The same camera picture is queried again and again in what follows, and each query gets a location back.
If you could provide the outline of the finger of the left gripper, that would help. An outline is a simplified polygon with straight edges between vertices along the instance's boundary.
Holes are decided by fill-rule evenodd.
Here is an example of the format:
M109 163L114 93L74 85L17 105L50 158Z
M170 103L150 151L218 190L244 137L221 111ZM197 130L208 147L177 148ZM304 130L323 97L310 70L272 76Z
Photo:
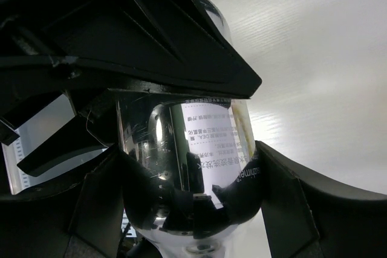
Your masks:
M199 0L1 0L11 20L83 66L146 82L239 98L262 83Z
M37 177L62 162L103 148L117 142L115 95L109 90L75 90L65 95L70 101L74 117L50 135L17 165L24 173ZM1 129L6 145L16 140L15 129L46 109L59 97L50 92L26 98L16 105L1 103L1 121L9 129Z

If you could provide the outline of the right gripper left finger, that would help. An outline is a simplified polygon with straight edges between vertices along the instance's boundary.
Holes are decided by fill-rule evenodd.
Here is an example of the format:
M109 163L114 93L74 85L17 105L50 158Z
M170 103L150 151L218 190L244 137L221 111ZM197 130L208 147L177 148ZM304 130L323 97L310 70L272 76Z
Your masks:
M123 214L134 208L142 169L116 147L61 176L12 195L1 169L2 257L156 257L128 250Z

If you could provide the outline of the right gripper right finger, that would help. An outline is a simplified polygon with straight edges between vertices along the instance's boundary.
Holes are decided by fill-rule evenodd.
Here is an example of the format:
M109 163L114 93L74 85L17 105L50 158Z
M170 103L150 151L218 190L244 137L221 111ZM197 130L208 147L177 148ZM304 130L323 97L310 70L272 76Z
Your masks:
M272 257L386 257L386 195L353 187L256 142Z

